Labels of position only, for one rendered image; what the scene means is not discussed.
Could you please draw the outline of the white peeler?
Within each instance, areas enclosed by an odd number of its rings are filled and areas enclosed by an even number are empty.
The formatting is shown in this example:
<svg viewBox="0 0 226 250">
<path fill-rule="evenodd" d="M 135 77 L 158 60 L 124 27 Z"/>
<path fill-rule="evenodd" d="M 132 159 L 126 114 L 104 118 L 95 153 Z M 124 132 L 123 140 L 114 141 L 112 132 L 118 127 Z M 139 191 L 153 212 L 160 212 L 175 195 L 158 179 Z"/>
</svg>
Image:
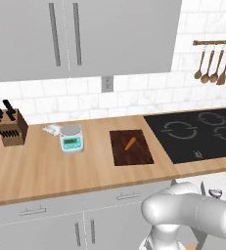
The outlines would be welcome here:
<svg viewBox="0 0 226 250">
<path fill-rule="evenodd" d="M 57 136 L 60 134 L 61 126 L 58 124 L 50 124 L 46 127 L 43 127 L 42 130 L 53 136 Z"/>
</svg>

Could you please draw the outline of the grey wall socket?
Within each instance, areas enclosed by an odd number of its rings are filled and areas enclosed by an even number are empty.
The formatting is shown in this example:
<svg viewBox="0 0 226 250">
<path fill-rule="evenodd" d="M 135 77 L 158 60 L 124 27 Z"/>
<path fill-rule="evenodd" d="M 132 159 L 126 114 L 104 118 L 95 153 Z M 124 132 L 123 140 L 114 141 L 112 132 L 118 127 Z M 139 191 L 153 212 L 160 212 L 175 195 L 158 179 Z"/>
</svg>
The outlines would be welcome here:
<svg viewBox="0 0 226 250">
<path fill-rule="evenodd" d="M 113 91 L 113 77 L 112 76 L 102 76 L 102 92 L 112 92 Z"/>
</svg>

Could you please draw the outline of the small wooden spoon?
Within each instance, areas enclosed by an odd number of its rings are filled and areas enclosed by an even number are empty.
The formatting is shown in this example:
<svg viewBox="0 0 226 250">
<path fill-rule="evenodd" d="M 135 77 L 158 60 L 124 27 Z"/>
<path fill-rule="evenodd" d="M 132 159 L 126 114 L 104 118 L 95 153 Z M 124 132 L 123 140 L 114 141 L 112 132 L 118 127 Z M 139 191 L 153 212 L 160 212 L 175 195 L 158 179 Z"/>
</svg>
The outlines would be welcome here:
<svg viewBox="0 0 226 250">
<path fill-rule="evenodd" d="M 202 65 L 203 65 L 204 54 L 205 54 L 205 46 L 203 48 L 203 52 L 202 52 L 202 55 L 201 55 L 201 61 L 200 61 L 199 69 L 197 70 L 197 72 L 194 75 L 195 79 L 200 79 L 202 77 Z"/>
</svg>

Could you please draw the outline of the grey wall cupboard door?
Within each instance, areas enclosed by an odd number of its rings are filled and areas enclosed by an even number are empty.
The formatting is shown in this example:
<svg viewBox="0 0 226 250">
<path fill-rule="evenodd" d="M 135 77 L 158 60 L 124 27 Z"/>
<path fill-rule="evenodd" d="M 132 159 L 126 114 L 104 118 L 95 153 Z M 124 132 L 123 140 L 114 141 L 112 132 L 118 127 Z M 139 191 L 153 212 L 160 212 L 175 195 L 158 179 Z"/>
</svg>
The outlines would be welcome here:
<svg viewBox="0 0 226 250">
<path fill-rule="evenodd" d="M 77 65 L 72 3 L 78 3 Z M 171 70 L 182 0 L 64 0 L 72 77 Z"/>
<path fill-rule="evenodd" d="M 49 3 L 54 3 L 61 56 L 56 66 Z M 0 0 L 0 82 L 67 78 L 63 0 Z"/>
</svg>

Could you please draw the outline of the white and teal kitchen scale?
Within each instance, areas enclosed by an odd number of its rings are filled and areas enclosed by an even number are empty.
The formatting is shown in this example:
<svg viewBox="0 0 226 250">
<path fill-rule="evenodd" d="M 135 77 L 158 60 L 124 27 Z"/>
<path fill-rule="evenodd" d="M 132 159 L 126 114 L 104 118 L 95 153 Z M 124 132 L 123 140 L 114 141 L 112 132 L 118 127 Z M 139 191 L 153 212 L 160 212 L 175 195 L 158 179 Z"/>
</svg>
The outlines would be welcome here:
<svg viewBox="0 0 226 250">
<path fill-rule="evenodd" d="M 60 145 L 63 154 L 76 154 L 84 150 L 84 139 L 80 125 L 66 125 L 60 131 Z"/>
</svg>

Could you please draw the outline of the dark wooden cutting board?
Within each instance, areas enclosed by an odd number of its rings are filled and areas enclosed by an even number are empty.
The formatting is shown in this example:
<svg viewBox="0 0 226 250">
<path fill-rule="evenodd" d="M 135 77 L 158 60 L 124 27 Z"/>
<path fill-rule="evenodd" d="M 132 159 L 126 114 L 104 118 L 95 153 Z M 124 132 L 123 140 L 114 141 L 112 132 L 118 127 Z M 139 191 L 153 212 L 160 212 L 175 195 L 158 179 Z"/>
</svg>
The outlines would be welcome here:
<svg viewBox="0 0 226 250">
<path fill-rule="evenodd" d="M 115 166 L 154 164 L 149 146 L 142 130 L 110 131 Z M 135 144 L 127 151 L 125 147 L 132 137 L 136 137 Z"/>
</svg>

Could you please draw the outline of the silver oven knob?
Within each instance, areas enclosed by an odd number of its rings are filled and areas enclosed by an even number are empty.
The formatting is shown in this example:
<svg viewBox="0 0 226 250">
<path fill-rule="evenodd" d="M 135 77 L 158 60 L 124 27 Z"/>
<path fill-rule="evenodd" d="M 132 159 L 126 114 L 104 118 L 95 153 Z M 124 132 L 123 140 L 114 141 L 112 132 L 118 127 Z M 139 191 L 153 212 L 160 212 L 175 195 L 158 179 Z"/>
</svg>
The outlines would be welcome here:
<svg viewBox="0 0 226 250">
<path fill-rule="evenodd" d="M 222 196 L 221 189 L 210 189 L 208 193 L 214 198 L 220 198 Z"/>
</svg>

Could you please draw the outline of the wooden spatula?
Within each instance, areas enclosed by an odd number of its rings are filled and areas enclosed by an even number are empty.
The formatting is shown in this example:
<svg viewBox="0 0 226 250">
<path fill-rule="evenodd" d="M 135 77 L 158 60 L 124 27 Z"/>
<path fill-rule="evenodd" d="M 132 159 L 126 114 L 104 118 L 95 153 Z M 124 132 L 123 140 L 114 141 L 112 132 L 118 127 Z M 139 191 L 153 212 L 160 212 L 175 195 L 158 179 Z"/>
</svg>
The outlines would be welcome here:
<svg viewBox="0 0 226 250">
<path fill-rule="evenodd" d="M 220 76 L 218 77 L 218 80 L 216 82 L 216 85 L 224 85 L 225 84 L 225 80 L 226 80 L 226 63 L 225 63 L 225 67 L 223 72 L 220 74 Z"/>
</svg>

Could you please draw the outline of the wooden knife block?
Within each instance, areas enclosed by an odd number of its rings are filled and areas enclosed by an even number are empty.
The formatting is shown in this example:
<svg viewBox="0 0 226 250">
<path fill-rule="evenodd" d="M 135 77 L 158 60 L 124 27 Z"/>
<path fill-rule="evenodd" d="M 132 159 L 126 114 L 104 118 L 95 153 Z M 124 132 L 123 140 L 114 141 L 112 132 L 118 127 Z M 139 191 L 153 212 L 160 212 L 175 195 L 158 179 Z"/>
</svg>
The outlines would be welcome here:
<svg viewBox="0 0 226 250">
<path fill-rule="evenodd" d="M 5 109 L 0 108 L 0 135 L 3 146 L 22 146 L 28 125 L 17 108 L 8 100 L 3 100 Z"/>
</svg>

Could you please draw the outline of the grey base cupboard door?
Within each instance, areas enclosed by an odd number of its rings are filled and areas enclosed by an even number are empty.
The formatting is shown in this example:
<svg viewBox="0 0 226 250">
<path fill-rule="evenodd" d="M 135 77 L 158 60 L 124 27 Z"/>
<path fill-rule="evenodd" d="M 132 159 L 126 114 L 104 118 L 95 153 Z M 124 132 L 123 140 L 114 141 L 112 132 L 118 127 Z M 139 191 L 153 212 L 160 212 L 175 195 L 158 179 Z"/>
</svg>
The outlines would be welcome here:
<svg viewBox="0 0 226 250">
<path fill-rule="evenodd" d="M 79 222 L 81 246 L 74 224 Z M 82 214 L 64 214 L 0 226 L 0 250 L 85 250 Z"/>
<path fill-rule="evenodd" d="M 91 242 L 91 219 L 95 221 L 95 244 Z M 151 229 L 142 216 L 140 201 L 106 208 L 84 209 L 84 220 L 87 250 L 139 250 Z"/>
</svg>

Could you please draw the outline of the grey drawer front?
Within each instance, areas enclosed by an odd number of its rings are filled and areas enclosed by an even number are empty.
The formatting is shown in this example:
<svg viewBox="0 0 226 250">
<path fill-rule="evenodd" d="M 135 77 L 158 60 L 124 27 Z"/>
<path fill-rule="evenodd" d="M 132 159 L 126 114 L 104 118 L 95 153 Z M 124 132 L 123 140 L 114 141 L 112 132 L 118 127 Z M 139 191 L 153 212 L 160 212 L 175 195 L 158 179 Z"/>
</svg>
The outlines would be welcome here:
<svg viewBox="0 0 226 250">
<path fill-rule="evenodd" d="M 85 210 L 92 210 L 92 209 L 106 208 L 121 204 L 143 201 L 151 194 L 154 194 L 165 188 L 169 188 L 172 184 L 173 182 L 169 180 L 169 181 L 154 182 L 149 184 L 142 184 L 138 186 L 118 187 L 112 189 L 87 192 L 82 195 L 83 207 Z M 132 199 L 116 200 L 116 197 L 120 195 L 121 192 L 130 193 L 132 191 L 141 193 L 141 196 Z"/>
<path fill-rule="evenodd" d="M 45 213 L 20 216 L 20 211 L 25 208 L 35 209 L 39 206 L 46 207 Z M 57 215 L 80 212 L 82 199 L 80 195 L 66 195 L 61 197 L 47 198 L 42 200 L 28 201 L 10 205 L 0 206 L 0 226 L 18 223 L 34 219 L 47 218 Z"/>
</svg>

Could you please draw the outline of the wooden tool rail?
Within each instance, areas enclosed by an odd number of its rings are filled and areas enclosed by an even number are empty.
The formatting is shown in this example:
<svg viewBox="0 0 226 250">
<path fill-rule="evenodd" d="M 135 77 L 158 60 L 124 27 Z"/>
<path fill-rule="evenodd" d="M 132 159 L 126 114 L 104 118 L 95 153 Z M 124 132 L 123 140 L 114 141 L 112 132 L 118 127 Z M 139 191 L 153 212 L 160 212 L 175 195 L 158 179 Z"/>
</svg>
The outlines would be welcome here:
<svg viewBox="0 0 226 250">
<path fill-rule="evenodd" d="M 193 45 L 199 46 L 199 45 L 224 45 L 226 44 L 226 40 L 206 40 L 206 41 L 200 41 L 200 40 L 194 40 Z"/>
</svg>

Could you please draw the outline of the orange carrot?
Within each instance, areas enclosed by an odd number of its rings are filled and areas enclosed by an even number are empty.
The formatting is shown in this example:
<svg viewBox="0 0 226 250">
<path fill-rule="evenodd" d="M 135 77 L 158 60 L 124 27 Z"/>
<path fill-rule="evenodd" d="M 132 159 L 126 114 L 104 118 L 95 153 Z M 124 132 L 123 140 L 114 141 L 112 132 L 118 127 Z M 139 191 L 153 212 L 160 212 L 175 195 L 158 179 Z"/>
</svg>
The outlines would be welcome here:
<svg viewBox="0 0 226 250">
<path fill-rule="evenodd" d="M 132 137 L 125 147 L 125 151 L 129 150 L 136 142 L 136 137 Z"/>
</svg>

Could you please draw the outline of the black hob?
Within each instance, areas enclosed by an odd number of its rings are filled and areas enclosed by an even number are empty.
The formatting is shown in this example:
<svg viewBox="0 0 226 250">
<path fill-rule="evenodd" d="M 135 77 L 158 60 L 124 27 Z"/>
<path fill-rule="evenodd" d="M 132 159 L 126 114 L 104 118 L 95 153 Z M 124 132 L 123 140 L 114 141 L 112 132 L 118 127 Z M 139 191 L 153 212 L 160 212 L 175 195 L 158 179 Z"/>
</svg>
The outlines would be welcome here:
<svg viewBox="0 0 226 250">
<path fill-rule="evenodd" d="M 174 164 L 226 157 L 226 108 L 146 115 Z"/>
</svg>

